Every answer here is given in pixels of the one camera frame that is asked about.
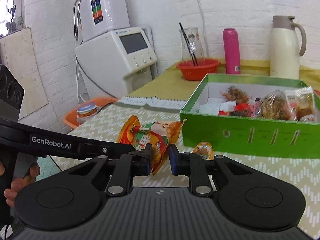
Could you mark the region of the person's left hand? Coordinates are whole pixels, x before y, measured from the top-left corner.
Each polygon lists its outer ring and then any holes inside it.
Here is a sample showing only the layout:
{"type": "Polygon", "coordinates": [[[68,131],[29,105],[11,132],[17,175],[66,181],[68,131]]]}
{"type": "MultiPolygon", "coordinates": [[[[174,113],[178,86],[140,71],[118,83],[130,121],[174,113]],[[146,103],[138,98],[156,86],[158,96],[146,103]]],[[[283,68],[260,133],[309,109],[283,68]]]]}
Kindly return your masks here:
{"type": "Polygon", "coordinates": [[[17,194],[26,186],[34,183],[36,177],[40,174],[40,167],[38,163],[31,165],[29,172],[24,178],[16,178],[12,181],[10,188],[4,190],[7,205],[14,207],[14,201],[17,194]]]}

